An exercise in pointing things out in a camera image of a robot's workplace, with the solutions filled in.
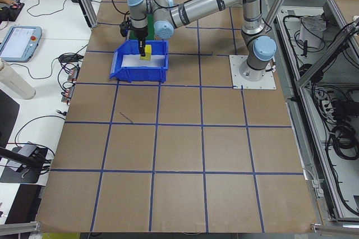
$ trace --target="metal base plate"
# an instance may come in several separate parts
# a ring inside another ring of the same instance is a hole
[[[232,82],[234,89],[276,89],[274,77],[272,72],[266,72],[264,77],[257,81],[252,82],[244,79],[240,74],[240,66],[243,61],[247,59],[247,55],[230,55],[229,62],[231,63]]]

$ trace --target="white container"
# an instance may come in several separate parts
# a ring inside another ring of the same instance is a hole
[[[0,58],[0,82],[25,100],[33,98],[36,94],[36,90],[2,58]]]

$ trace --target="grid floor mat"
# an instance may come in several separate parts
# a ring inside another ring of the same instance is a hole
[[[163,84],[109,80],[123,18],[103,0],[98,19],[43,230],[308,232],[315,214],[278,78],[277,90],[232,89],[228,55],[247,53],[242,9],[175,30]]]

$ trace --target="yellow sponge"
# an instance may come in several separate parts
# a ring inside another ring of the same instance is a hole
[[[145,56],[140,56],[140,60],[142,61],[150,61],[151,60],[151,55],[152,55],[152,46],[150,44],[147,44],[145,46]]]

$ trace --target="blue plastic bin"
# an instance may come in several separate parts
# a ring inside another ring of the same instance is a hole
[[[146,44],[152,46],[153,55],[164,55],[164,66],[158,67],[122,67],[124,55],[139,55],[139,45],[137,40],[127,40],[119,48],[117,48],[113,55],[113,61],[110,72],[110,79],[116,77],[121,81],[166,81],[166,72],[168,70],[168,41],[146,41]]]

